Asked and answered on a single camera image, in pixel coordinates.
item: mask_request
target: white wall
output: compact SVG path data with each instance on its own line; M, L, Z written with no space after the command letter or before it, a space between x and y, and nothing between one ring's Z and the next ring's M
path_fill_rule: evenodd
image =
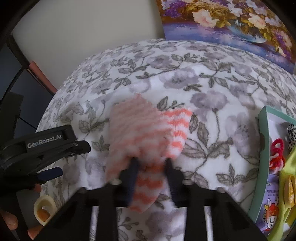
M58 88L88 56L164 34L155 0L40 0L13 36Z

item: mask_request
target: floral bedspread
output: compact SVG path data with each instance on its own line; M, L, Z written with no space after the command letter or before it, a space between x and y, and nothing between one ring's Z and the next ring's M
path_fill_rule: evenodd
M93 55L63 83L38 126L71 124L91 152L52 164L64 174L43 185L42 194L61 207L79 187L104 185L110 107L142 93L159 110L185 106L194 112L175 168L201 187L225 187L248 211L259 163L257 115L270 105L294 117L295 92L293 75L228 46L155 39ZM119 240L183 240L185 214L173 207L166 187L143 214L118 209ZM95 226L94 219L91 240Z

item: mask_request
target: cartoon character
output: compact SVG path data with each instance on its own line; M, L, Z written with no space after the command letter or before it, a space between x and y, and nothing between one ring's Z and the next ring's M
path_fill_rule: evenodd
M276 223L277 216L279 215L279 208L278 208L279 198L276 199L275 203L271 203L271 200L268 198L267 204L264 205L265 212L263 214L264 222L267 223L267 229L264 231L269 231L274 227Z

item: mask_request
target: painting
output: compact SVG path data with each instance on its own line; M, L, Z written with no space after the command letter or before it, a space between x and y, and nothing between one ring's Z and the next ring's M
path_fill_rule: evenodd
M296 44L260 0L156 0L166 40L198 40L240 48L289 73Z

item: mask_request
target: cream-colored ring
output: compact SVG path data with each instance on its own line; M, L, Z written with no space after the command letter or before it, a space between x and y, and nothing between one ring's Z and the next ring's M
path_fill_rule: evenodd
M50 213L49 218L45 222L42 221L37 214L37 211L44 206L46 206L48 208L47 211ZM34 204L35 218L43 226L45 226L49 222L49 220L55 215L56 211L57 211L57 206L56 206L53 198L48 195L44 195L44 196L39 197Z

